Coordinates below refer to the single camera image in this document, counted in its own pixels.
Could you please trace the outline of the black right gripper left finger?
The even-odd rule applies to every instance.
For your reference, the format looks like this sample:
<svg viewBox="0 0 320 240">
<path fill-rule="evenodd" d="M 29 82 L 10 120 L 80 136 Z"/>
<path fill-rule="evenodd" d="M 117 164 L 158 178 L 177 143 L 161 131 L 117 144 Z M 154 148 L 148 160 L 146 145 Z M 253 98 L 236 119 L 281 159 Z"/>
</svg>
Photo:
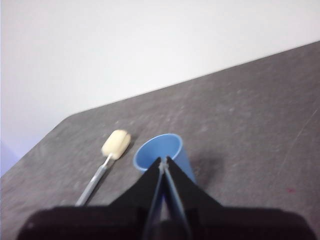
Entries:
<svg viewBox="0 0 320 240">
<path fill-rule="evenodd" d="M 33 213 L 19 240 L 139 239 L 152 207 L 161 158 L 127 191 L 108 205 L 60 206 Z"/>
</svg>

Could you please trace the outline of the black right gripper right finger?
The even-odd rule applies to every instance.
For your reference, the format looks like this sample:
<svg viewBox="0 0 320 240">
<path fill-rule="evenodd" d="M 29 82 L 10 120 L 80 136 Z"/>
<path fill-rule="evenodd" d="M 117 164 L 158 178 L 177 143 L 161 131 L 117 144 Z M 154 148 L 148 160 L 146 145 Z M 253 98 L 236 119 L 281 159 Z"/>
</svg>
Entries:
<svg viewBox="0 0 320 240">
<path fill-rule="evenodd" d="M 182 226 L 193 240 L 314 240 L 300 215 L 276 208 L 223 206 L 198 187 L 170 158 L 168 188 Z"/>
</svg>

